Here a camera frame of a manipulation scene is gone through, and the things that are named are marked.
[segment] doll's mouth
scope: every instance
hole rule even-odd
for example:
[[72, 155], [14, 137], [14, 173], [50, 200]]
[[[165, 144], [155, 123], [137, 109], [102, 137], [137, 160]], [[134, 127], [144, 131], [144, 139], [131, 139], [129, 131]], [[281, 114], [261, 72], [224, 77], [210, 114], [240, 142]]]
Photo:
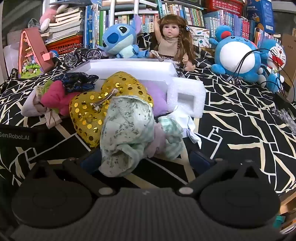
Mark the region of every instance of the doll's mouth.
[[279, 57], [276, 57], [276, 56], [272, 56], [272, 61], [275, 64], [279, 64], [279, 66], [282, 66], [284, 64], [283, 61]]

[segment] beige knit top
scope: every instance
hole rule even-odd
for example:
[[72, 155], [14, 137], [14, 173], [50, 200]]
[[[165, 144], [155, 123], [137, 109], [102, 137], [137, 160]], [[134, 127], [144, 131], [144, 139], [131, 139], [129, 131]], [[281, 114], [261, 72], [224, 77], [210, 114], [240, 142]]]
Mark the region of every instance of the beige knit top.
[[158, 46], [158, 53], [161, 55], [174, 57], [177, 51], [178, 51], [178, 38], [164, 37]]

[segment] miniature bicycle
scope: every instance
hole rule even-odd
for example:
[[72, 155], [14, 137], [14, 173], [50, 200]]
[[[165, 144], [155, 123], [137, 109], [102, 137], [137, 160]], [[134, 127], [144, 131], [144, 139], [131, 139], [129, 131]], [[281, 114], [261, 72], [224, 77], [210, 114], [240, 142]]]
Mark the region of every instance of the miniature bicycle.
[[[83, 46], [83, 44], [77, 44], [74, 46], [74, 51], [70, 52], [65, 55], [64, 57], [64, 64], [68, 68], [72, 68], [76, 66], [78, 63], [82, 62], [83, 60], [95, 60], [100, 59], [102, 54], [97, 49], [87, 49], [87, 48], [79, 48]], [[86, 54], [81, 54], [83, 50], [87, 50]]]

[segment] red plastic basket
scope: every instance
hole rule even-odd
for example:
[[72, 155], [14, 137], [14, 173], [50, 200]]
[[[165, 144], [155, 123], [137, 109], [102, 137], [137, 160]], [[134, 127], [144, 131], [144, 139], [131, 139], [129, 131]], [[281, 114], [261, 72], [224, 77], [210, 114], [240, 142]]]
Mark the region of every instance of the red plastic basket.
[[207, 0], [206, 7], [208, 12], [213, 12], [216, 10], [225, 10], [229, 13], [233, 13], [242, 16], [244, 4], [238, 0]]
[[59, 55], [70, 53], [74, 45], [83, 44], [83, 35], [75, 35], [57, 42], [46, 45], [48, 51], [56, 50]]

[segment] navy blue patterned cloth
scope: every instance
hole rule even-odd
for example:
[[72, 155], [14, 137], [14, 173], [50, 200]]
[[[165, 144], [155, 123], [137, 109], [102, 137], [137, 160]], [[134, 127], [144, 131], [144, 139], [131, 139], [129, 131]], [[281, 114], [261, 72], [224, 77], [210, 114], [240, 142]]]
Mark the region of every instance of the navy blue patterned cloth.
[[93, 90], [94, 82], [99, 77], [95, 74], [87, 75], [83, 72], [64, 73], [54, 77], [52, 80], [61, 80], [66, 92], [84, 92]]

